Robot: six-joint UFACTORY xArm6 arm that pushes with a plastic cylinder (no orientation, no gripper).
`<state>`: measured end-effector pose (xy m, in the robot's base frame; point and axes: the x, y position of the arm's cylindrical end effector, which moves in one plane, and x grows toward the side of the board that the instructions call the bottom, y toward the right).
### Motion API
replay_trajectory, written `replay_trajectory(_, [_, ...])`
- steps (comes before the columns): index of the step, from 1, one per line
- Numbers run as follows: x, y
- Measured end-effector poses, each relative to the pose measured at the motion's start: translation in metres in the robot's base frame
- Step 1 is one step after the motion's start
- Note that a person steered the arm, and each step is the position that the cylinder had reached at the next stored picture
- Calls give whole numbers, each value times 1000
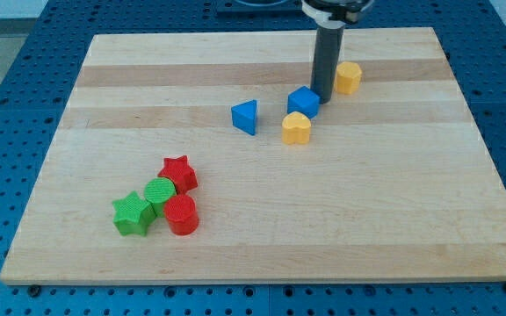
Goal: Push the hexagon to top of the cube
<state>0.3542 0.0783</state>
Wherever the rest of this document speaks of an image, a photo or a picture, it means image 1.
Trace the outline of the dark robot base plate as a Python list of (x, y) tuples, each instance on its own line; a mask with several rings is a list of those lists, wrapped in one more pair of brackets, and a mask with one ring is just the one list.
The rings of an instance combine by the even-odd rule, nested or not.
[(301, 0), (217, 0), (217, 16), (301, 12)]

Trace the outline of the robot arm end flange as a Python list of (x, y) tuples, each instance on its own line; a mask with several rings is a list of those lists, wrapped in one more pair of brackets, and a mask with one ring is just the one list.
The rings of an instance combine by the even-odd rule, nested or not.
[(338, 28), (356, 24), (375, 5), (374, 0), (302, 0), (302, 11), (317, 25)]

